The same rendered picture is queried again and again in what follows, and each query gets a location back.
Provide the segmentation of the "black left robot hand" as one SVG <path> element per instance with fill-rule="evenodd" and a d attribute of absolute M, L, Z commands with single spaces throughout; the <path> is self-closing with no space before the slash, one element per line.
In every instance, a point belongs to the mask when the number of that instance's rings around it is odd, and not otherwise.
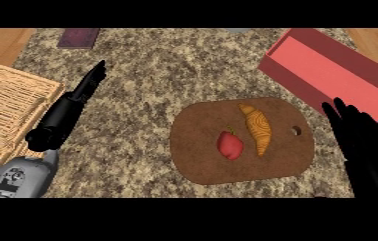
<path fill-rule="evenodd" d="M 106 77 L 105 61 L 87 72 L 75 89 L 63 93 L 50 106 L 37 127 L 28 132 L 25 141 L 34 152 L 60 148 L 75 127 L 84 105 Z"/>

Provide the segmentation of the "orange croissant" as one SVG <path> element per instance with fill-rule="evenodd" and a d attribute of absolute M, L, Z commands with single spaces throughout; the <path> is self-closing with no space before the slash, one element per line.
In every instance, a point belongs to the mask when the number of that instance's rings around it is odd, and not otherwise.
<path fill-rule="evenodd" d="M 267 117 L 254 106 L 243 103 L 239 103 L 237 106 L 245 116 L 246 129 L 255 141 L 257 155 L 263 156 L 271 140 L 271 128 Z"/>

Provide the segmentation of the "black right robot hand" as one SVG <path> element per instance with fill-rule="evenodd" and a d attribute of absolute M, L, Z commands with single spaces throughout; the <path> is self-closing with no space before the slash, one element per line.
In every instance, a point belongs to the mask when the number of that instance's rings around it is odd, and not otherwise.
<path fill-rule="evenodd" d="M 335 97 L 322 103 L 356 198 L 378 199 L 378 122 Z"/>

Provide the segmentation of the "red cardboard box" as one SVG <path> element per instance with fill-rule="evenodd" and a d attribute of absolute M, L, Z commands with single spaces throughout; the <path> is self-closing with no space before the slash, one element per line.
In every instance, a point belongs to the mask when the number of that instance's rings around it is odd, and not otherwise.
<path fill-rule="evenodd" d="M 378 121 L 378 63 L 316 29 L 283 33 L 258 69 L 319 113 L 338 97 Z"/>

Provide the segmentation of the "dark purple flat block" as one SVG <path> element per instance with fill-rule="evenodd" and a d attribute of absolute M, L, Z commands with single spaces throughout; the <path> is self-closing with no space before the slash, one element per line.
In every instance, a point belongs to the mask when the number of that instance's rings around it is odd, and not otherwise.
<path fill-rule="evenodd" d="M 65 49 L 90 49 L 99 34 L 97 28 L 66 28 L 57 42 Z"/>

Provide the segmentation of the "red bell pepper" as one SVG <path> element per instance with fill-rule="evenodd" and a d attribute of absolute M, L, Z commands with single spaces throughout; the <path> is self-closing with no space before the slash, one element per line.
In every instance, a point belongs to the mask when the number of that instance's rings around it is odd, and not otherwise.
<path fill-rule="evenodd" d="M 232 127 L 227 127 L 227 131 L 220 133 L 217 139 L 217 150 L 229 160 L 236 160 L 242 154 L 243 142 L 236 136 Z"/>

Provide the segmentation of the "brown wooden cutting board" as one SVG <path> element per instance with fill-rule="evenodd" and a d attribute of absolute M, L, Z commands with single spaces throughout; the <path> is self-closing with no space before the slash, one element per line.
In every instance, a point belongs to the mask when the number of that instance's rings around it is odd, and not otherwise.
<path fill-rule="evenodd" d="M 263 155 L 257 154 L 237 107 L 240 103 L 260 109 L 269 120 L 273 135 Z M 235 160 L 217 150 L 217 139 L 224 131 L 233 131 L 243 143 Z M 277 98 L 199 102 L 174 118 L 170 153 L 180 174 L 201 185 L 297 176 L 314 158 L 313 133 L 300 110 Z"/>

